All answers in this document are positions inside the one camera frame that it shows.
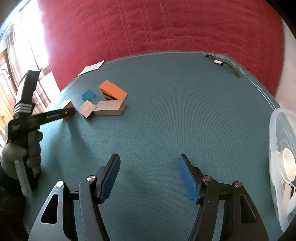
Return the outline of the grey gloved left hand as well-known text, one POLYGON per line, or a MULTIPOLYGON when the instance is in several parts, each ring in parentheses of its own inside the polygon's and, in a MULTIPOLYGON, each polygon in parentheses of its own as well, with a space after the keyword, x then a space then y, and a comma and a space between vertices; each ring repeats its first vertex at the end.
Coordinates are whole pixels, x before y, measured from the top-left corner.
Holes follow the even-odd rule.
POLYGON ((41 140, 43 140, 43 134, 39 131, 32 131, 28 134, 29 147, 27 149, 14 142, 9 142, 3 147, 1 153, 1 182, 18 179, 15 161, 21 160, 27 155, 27 166, 33 171, 34 176, 41 172, 41 140))

